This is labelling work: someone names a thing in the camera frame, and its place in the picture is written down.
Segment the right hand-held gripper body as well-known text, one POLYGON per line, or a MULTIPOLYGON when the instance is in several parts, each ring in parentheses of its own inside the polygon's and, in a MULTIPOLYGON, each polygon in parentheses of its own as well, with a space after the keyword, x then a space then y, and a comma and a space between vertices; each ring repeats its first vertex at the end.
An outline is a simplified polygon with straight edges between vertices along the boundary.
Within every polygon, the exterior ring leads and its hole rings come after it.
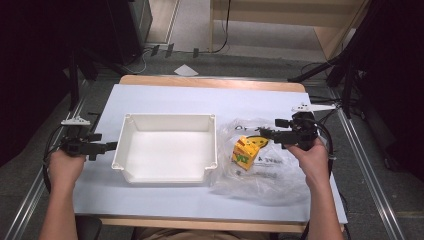
POLYGON ((325 135, 325 143, 330 151, 333 150, 333 140, 329 130, 324 126, 321 121, 314 117, 314 113, 318 111, 335 110, 334 105, 318 105, 318 104, 305 104, 294 106, 292 108, 292 134, 285 137, 284 144, 293 144, 300 147, 302 150, 309 150, 313 141, 325 135))

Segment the clear plastic bag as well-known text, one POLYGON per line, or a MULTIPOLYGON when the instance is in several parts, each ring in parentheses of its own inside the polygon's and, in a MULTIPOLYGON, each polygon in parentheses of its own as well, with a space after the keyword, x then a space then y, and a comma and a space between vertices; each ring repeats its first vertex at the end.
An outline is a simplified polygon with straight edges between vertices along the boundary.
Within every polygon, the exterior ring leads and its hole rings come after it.
POLYGON ((266 119, 234 119, 218 127, 219 166, 211 176, 211 192, 268 206, 308 201, 309 188, 298 161, 280 144, 261 137, 260 128, 276 130, 273 122, 266 119), (259 153, 248 170, 232 159, 240 137, 259 145, 259 153))

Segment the white plastic bin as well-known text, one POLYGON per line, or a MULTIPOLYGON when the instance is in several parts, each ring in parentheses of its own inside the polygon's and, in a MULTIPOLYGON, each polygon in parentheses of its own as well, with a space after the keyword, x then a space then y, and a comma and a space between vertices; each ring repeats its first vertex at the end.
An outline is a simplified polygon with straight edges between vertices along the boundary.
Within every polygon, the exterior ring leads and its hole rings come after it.
POLYGON ((213 114, 127 114, 111 168, 130 184, 201 185, 218 167, 213 114))

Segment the black cabinet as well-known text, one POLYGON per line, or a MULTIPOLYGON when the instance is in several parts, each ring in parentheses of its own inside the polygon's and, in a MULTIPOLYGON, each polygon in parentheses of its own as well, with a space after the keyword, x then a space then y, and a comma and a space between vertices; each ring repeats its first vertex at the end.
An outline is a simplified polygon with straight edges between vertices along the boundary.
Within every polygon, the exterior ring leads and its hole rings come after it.
POLYGON ((152 25, 149 0, 107 0, 111 14, 113 43, 117 45, 114 59, 123 65, 139 57, 152 25))

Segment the white paper sheet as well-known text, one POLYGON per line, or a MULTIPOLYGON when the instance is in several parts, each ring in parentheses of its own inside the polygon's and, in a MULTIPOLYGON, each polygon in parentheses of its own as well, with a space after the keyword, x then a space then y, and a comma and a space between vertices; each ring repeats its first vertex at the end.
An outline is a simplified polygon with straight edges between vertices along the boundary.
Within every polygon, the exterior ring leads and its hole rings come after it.
POLYGON ((198 72, 187 66, 186 64, 181 65, 175 70, 175 73, 179 76, 192 77, 197 76, 198 72))

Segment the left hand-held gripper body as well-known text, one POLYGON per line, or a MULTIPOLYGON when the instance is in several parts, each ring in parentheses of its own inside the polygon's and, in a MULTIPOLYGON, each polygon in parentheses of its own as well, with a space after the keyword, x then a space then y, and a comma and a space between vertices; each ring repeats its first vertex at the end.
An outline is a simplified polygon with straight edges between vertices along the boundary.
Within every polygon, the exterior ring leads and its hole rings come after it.
POLYGON ((96 153, 98 141, 87 141, 88 135, 94 133, 91 122, 76 116, 63 120, 61 126, 65 128, 65 133, 60 148, 71 157, 86 155, 90 161, 95 161, 98 155, 96 153))

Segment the person's left hand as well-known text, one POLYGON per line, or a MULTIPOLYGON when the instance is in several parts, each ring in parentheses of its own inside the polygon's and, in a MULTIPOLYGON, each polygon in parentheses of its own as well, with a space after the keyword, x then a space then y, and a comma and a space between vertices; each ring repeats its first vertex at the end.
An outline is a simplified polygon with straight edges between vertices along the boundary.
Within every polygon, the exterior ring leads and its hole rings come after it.
POLYGON ((83 170, 85 161, 85 155, 71 157, 62 150, 52 153, 50 155, 48 170, 51 191, 72 191, 83 170))

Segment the yellow green small box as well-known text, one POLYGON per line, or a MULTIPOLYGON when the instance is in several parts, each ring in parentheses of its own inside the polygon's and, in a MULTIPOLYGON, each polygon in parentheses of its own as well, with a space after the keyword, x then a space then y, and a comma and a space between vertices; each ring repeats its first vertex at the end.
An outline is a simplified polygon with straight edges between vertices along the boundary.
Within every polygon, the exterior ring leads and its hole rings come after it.
POLYGON ((246 136, 241 136, 234 144, 231 159, 239 167, 248 171, 253 165, 259 150, 260 147, 258 145, 246 136))

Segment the person's right hand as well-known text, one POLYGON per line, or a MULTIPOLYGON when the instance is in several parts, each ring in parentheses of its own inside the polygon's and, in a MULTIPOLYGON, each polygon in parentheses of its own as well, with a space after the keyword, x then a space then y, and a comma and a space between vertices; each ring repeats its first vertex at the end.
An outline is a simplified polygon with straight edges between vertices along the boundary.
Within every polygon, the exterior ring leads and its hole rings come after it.
POLYGON ((299 167, 306 176, 306 183, 312 191, 330 188, 328 151, 319 138, 313 141, 309 150, 302 150, 295 145, 286 145, 286 149, 298 160, 299 167))

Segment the aluminium floor rail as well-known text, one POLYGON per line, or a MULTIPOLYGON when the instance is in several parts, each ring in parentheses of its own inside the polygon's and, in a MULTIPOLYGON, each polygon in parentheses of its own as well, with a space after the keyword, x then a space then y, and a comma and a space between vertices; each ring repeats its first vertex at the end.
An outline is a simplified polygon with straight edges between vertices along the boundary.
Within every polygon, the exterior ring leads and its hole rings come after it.
POLYGON ((389 240, 406 240, 396 214, 380 185, 371 163, 369 162, 368 155, 360 141, 353 121, 348 119, 342 110, 339 110, 337 115, 351 145, 355 159, 370 191, 389 240))
POLYGON ((62 100, 38 128, 23 151, 0 168, 0 240, 36 240, 48 202, 42 171, 44 150, 51 132, 68 116, 79 115, 84 101, 69 112, 62 100))

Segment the wooden shelf unit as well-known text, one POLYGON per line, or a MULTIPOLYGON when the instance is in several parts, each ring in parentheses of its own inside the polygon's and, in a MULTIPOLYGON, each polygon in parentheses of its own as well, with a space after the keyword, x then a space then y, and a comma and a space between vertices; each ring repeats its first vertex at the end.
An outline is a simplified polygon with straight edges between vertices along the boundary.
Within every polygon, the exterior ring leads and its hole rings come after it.
POLYGON ((357 28, 371 0, 209 0, 209 39, 214 20, 312 26, 327 60, 357 28))

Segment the black metal stand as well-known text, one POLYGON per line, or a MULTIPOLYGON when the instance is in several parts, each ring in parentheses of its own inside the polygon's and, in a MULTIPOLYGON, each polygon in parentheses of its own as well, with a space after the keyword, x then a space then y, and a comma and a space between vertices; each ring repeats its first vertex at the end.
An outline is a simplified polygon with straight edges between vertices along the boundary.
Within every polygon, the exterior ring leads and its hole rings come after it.
POLYGON ((94 66, 95 55, 87 48, 73 48, 69 55, 70 107, 73 111, 79 102, 78 72, 88 80, 95 80, 98 72, 94 66))
POLYGON ((302 73, 301 75, 293 78, 289 78, 288 82, 301 83, 308 78, 317 75, 318 73, 324 72, 328 68, 332 68, 330 74, 326 79, 328 87, 337 87, 341 81, 344 81, 344 88, 342 91, 342 110, 348 119, 351 118, 350 113, 350 99, 351 89, 355 78, 355 64, 353 61, 353 48, 346 47, 336 57, 328 60, 325 63, 321 63, 317 67, 302 73))

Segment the white table sheet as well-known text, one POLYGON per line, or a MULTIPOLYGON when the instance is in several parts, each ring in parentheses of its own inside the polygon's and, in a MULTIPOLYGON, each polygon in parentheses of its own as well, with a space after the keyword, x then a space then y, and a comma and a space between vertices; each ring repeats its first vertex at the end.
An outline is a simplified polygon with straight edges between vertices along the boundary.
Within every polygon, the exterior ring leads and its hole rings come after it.
MULTIPOLYGON (((104 141, 118 144, 127 114, 213 114, 217 143, 222 124, 236 118, 288 118, 294 106, 308 100, 305 92, 117 84, 97 129, 104 141)), ((305 222, 309 218, 310 198, 288 206, 265 206, 212 193, 209 178, 216 170, 201 185, 130 184, 111 168, 115 151, 85 163, 74 189, 76 213, 193 221, 305 222)))

